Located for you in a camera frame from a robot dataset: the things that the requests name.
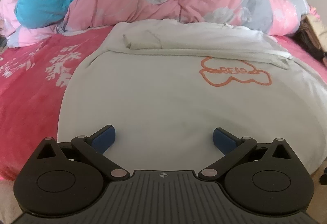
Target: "crosshair symbol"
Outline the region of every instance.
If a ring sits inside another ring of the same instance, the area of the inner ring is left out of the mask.
[[[162,172],[162,173],[160,173],[160,174],[158,174],[161,178],[165,178],[165,177],[167,177],[167,176],[169,176],[167,173],[165,173],[165,172]]]

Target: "blue pad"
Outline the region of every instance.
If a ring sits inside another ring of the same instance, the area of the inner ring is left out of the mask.
[[[91,147],[103,154],[115,142],[116,131],[113,126],[92,140]]]
[[[235,140],[233,140],[230,136],[227,136],[225,133],[220,131],[219,129],[214,130],[213,140],[214,140],[215,146],[224,155],[227,155],[228,153],[230,153],[237,147],[237,142]]]

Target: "pink floral bedspread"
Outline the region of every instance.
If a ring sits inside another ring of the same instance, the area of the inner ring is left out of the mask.
[[[112,27],[74,36],[53,35],[29,47],[6,50],[0,61],[0,179],[15,179],[40,141],[57,138],[68,82]]]

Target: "ribbed surface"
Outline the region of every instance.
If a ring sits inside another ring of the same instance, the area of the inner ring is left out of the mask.
[[[305,213],[283,218],[252,215],[231,203],[218,184],[192,172],[136,171],[110,184],[85,211],[60,219],[23,215],[15,224],[313,224]]]

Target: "fabric fold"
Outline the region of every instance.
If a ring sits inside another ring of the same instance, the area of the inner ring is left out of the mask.
[[[292,55],[272,37],[246,27],[143,20],[117,24],[103,46],[137,55],[179,55],[235,59],[288,69]]]

